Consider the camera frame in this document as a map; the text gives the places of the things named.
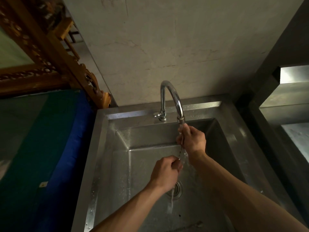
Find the sink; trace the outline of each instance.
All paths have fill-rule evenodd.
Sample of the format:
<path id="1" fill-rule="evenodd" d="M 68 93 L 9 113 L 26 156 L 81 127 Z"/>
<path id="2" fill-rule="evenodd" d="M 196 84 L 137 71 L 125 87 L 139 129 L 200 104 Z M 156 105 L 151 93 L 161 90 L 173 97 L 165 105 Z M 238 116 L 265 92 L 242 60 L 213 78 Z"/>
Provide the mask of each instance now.
<path id="1" fill-rule="evenodd" d="M 299 216 L 228 96 L 184 99 L 182 104 L 186 122 L 205 133 L 211 158 Z M 152 103 L 98 111 L 72 231 L 92 229 L 145 187 L 157 160 L 179 156 L 173 102 L 167 102 L 166 122 L 153 118 L 159 110 L 160 104 Z M 169 192 L 156 202 L 139 231 L 234 231 L 188 162 L 175 193 L 172 214 L 167 214 Z"/>

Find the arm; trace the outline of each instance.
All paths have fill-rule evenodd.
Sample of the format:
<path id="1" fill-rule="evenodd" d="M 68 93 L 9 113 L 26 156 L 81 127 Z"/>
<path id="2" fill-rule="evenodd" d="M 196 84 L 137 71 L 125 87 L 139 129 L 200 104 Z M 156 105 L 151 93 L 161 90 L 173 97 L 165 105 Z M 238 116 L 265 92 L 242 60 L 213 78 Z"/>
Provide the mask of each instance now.
<path id="1" fill-rule="evenodd" d="M 175 156 L 158 160 L 147 186 L 108 218 L 95 226 L 92 231 L 137 231 L 155 202 L 175 186 L 181 169 L 182 164 Z"/>
<path id="2" fill-rule="evenodd" d="M 306 231 L 309 230 L 286 210 L 243 183 L 206 155 L 203 132 L 184 125 L 184 148 L 189 162 L 212 195 L 219 201 L 237 230 L 241 231 Z"/>

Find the chrome faucet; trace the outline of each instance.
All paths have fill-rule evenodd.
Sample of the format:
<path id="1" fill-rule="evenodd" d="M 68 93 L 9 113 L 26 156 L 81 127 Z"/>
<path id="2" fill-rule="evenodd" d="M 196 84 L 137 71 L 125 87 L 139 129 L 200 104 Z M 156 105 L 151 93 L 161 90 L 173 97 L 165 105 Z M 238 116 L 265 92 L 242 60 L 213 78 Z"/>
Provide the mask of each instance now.
<path id="1" fill-rule="evenodd" d="M 176 110 L 177 110 L 177 121 L 179 124 L 183 125 L 185 123 L 182 105 L 178 96 L 178 93 L 174 86 L 167 80 L 162 81 L 160 86 L 161 91 L 161 111 L 154 115 L 154 117 L 159 117 L 160 121 L 166 121 L 166 109 L 165 109 L 165 87 L 171 93 L 174 100 Z"/>

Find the sink drain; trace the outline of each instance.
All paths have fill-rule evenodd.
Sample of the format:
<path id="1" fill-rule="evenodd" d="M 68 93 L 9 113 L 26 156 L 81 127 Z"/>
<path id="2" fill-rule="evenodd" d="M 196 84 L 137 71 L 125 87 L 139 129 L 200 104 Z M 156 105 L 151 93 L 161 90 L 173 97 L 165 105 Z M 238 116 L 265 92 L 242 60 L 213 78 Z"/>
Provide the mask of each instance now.
<path id="1" fill-rule="evenodd" d="M 167 194 L 169 197 L 172 197 L 172 190 L 166 192 L 166 194 Z M 174 197 L 173 197 L 173 200 L 179 199 L 181 195 L 182 195 L 182 184 L 181 184 L 180 181 L 177 181 L 177 182 L 176 182 L 176 185 L 175 185 L 175 189 L 174 189 Z"/>

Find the marble wall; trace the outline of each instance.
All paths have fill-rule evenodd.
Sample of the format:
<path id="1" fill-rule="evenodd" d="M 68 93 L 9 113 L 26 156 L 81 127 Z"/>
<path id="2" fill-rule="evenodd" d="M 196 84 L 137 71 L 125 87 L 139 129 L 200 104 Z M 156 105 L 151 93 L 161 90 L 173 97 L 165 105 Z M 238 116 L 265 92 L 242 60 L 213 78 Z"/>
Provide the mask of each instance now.
<path id="1" fill-rule="evenodd" d="M 119 106 L 159 101 L 162 80 L 236 96 L 302 2 L 64 0 Z"/>

